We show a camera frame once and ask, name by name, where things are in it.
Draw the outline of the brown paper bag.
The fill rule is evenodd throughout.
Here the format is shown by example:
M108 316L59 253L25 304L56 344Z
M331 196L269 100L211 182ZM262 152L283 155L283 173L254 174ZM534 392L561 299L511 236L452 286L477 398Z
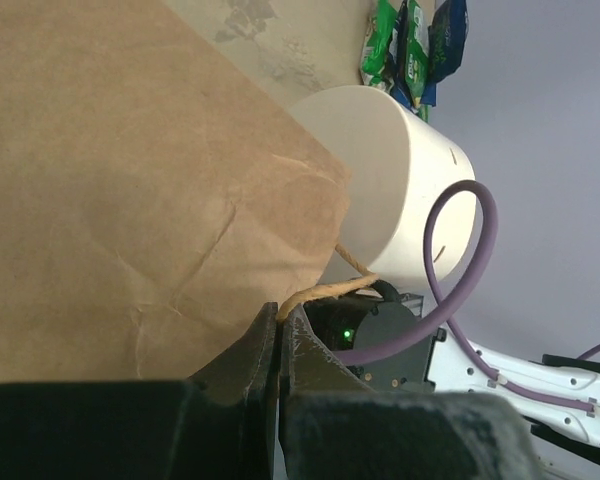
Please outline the brown paper bag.
M0 1L0 383L177 378L322 275L350 172L160 1Z

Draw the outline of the dark blue snack packet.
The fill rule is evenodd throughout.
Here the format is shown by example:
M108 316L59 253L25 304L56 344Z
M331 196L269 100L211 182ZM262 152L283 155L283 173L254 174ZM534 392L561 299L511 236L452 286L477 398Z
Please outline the dark blue snack packet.
M461 66L469 21L465 0L446 0L429 27L428 81L438 84Z

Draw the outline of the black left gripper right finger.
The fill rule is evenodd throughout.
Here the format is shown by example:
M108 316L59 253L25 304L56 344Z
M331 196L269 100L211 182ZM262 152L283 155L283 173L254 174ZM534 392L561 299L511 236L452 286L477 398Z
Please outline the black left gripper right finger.
M521 417L478 393L381 393L314 335L282 325L279 439L291 479L540 479Z

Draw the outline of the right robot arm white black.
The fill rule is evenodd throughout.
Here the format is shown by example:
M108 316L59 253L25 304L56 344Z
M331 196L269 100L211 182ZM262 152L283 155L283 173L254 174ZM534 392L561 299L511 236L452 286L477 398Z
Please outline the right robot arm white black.
M362 349L406 332L422 316L418 295L387 283L377 293L308 302L315 335L331 350ZM600 363L545 355L521 360L473 344L475 358L447 327L387 359L350 371L377 391L486 393L507 399L536 437L600 466ZM482 359L496 373L477 365Z

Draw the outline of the green yellow snack bag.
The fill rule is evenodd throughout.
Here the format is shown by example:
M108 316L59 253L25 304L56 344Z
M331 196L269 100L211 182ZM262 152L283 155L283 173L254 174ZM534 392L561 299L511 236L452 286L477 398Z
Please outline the green yellow snack bag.
M393 86L387 62L397 14L389 1L375 3L368 17L359 62L362 83L385 93L389 93Z

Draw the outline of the dark blue kettle chips bag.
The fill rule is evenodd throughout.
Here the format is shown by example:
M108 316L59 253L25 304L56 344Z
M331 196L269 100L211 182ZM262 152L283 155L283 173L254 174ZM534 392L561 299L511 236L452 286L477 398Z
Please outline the dark blue kettle chips bag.
M411 111L416 114L421 120L428 123L430 110L437 103L437 85L429 84L425 87L420 103L417 106L411 106Z

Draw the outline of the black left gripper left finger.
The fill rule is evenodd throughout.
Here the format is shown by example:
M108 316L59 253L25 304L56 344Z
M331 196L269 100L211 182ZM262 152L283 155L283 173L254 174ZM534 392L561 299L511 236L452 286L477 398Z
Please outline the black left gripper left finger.
M188 378L0 384L0 479L269 479L277 306Z

